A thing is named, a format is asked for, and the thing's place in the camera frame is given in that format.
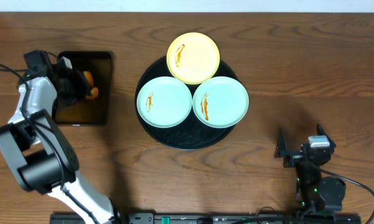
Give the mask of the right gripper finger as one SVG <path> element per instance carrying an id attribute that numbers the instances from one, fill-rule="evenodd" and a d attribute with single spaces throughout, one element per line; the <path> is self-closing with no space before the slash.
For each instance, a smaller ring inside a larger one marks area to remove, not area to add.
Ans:
<path id="1" fill-rule="evenodd" d="M 277 145 L 276 145 L 275 152 L 274 152 L 274 158 L 282 158 L 286 155 L 286 153 L 287 153 L 287 146 L 286 146 L 286 141 L 284 138 L 284 132 L 283 132 L 283 129 L 281 128 L 279 130 L 278 141 L 277 141 Z"/>
<path id="2" fill-rule="evenodd" d="M 336 148 L 336 144 L 333 142 L 333 140 L 329 137 L 329 135 L 324 131 L 323 127 L 320 125 L 320 124 L 317 124 L 316 126 L 316 130 L 317 130 L 317 135 L 318 136 L 325 136 L 329 143 L 330 143 L 330 147 L 332 148 Z"/>

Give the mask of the green yellow sponge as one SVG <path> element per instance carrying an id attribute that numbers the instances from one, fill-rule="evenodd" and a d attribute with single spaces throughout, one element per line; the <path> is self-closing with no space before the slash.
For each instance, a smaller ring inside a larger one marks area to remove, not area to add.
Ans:
<path id="1" fill-rule="evenodd" d="M 95 98 L 98 97 L 99 91 L 98 88 L 94 86 L 94 80 L 91 72 L 89 71 L 84 71 L 83 72 L 84 77 L 86 78 L 90 91 L 88 94 L 86 94 L 85 98 L 88 100 L 94 100 Z"/>

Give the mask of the light green plate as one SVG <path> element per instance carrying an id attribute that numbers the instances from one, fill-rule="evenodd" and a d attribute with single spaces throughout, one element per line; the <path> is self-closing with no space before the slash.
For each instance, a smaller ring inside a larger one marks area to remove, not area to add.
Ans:
<path id="1" fill-rule="evenodd" d="M 187 85 L 172 77 L 158 77 L 148 81 L 136 99 L 140 117 L 157 128 L 177 126 L 192 109 L 192 94 Z"/>
<path id="2" fill-rule="evenodd" d="M 195 90 L 192 109 L 203 124 L 212 128 L 229 128 L 242 120 L 249 102 L 248 92 L 238 80 L 214 77 Z"/>

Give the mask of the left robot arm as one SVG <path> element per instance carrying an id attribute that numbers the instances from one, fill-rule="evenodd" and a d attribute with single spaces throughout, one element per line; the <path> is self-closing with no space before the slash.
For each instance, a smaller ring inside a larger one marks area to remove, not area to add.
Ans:
<path id="1" fill-rule="evenodd" d="M 0 152 L 19 186 L 68 205 L 85 223 L 120 223 L 110 198 L 80 172 L 60 124 L 105 124 L 113 63 L 108 52 L 24 55 L 16 111 L 0 127 Z"/>

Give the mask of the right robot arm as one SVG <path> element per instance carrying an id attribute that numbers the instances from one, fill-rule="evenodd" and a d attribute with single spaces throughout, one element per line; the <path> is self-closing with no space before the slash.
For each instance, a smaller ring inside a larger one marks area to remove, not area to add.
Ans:
<path id="1" fill-rule="evenodd" d="M 330 161 L 336 144 L 319 124 L 317 134 L 307 140 L 300 150 L 292 151 L 287 147 L 283 131 L 280 131 L 274 156 L 283 159 L 283 167 L 296 169 L 296 198 L 302 204 L 297 216 L 300 219 L 331 217 L 342 209 L 346 186 L 340 178 L 323 177 L 320 166 Z"/>

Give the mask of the black rectangular water tray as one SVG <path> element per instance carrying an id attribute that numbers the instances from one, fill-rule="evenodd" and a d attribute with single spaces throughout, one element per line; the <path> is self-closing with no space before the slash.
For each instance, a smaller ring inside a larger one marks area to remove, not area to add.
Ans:
<path id="1" fill-rule="evenodd" d="M 112 54 L 105 51 L 64 51 L 58 56 L 70 59 L 75 70 L 91 72 L 99 95 L 94 100 L 84 99 L 68 107 L 60 106 L 57 99 L 52 112 L 55 122 L 75 126 L 106 124 L 113 76 Z"/>

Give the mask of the round black tray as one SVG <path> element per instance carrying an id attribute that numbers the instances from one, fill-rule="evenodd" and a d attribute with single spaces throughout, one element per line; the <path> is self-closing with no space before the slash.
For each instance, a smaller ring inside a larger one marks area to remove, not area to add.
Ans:
<path id="1" fill-rule="evenodd" d="M 150 65 L 140 78 L 135 95 L 149 81 L 158 77 L 171 77 L 166 57 L 161 57 Z M 180 124 L 171 128 L 157 128 L 148 124 L 141 115 L 136 112 L 138 120 L 144 130 L 159 143 L 181 150 L 198 150 L 212 146 L 224 139 L 233 130 L 233 126 L 227 128 L 212 128 L 203 124 L 191 111 Z"/>

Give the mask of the yellow plate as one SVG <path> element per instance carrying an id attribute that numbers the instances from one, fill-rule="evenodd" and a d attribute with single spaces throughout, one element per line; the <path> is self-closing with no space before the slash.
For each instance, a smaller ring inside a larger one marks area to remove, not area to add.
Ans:
<path id="1" fill-rule="evenodd" d="M 198 85 L 217 72 L 220 52 L 209 36 L 189 32 L 178 36 L 170 44 L 166 64 L 174 78 L 188 85 Z"/>

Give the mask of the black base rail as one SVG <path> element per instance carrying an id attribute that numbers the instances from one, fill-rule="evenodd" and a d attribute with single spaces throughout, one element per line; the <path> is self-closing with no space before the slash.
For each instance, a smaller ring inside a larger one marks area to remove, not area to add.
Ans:
<path id="1" fill-rule="evenodd" d="M 361 218 L 356 215 L 336 215 L 324 217 L 309 215 L 296 218 L 291 215 L 262 213 L 257 216 L 248 215 L 154 215 L 152 213 L 134 213 L 122 220 L 113 220 L 113 223 L 125 224 L 293 224 L 293 223 L 341 223 L 358 224 Z"/>

